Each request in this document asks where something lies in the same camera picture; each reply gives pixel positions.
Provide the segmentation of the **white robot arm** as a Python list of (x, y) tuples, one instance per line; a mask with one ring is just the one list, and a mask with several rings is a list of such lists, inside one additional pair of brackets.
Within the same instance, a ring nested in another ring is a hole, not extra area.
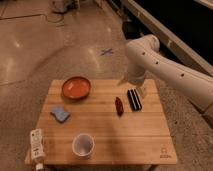
[(181, 91), (200, 108), (213, 103), (213, 78), (161, 56), (159, 48), (160, 42), (155, 35), (146, 35), (126, 44), (128, 81), (142, 84), (148, 70)]

